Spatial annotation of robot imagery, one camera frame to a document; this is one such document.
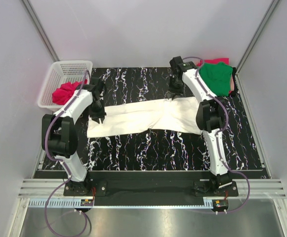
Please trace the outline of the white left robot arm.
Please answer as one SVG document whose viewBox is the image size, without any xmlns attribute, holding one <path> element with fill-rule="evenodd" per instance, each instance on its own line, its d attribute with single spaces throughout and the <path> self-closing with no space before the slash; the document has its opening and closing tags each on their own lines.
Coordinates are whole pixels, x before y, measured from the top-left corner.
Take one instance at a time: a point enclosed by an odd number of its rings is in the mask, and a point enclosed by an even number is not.
<svg viewBox="0 0 287 237">
<path fill-rule="evenodd" d="M 91 120 L 102 124 L 106 116 L 102 99 L 105 93 L 106 85 L 103 80 L 94 78 L 89 84 L 79 85 L 61 109 L 42 118 L 42 149 L 50 160 L 61 163 L 69 181 L 81 183 L 87 176 L 87 170 L 77 153 L 76 122 L 88 109 Z"/>
</svg>

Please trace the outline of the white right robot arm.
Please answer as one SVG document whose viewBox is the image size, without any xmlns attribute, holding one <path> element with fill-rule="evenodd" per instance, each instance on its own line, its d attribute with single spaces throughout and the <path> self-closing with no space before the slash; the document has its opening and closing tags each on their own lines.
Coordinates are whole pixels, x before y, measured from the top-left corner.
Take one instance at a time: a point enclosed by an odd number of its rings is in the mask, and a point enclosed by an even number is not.
<svg viewBox="0 0 287 237">
<path fill-rule="evenodd" d="M 224 99 L 215 95 L 200 75 L 202 63 L 197 67 L 193 62 L 184 62 L 180 56 L 170 60 L 172 77 L 166 93 L 168 99 L 175 99 L 183 94 L 183 87 L 188 86 L 199 103 L 196 124 L 202 132 L 210 158 L 211 176 L 202 193 L 217 191 L 232 184 L 229 167 L 223 147 L 222 134 L 229 123 Z"/>
</svg>

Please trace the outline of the white printed t-shirt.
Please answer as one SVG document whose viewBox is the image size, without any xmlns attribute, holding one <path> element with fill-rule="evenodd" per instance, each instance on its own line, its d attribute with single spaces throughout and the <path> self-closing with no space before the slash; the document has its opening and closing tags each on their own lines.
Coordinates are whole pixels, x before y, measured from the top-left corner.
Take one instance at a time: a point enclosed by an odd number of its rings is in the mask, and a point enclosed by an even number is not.
<svg viewBox="0 0 287 237">
<path fill-rule="evenodd" d="M 200 135 L 196 124 L 199 103 L 195 97 L 159 99 L 108 106 L 103 123 L 89 120 L 87 138 L 141 133 L 148 129 Z"/>
</svg>

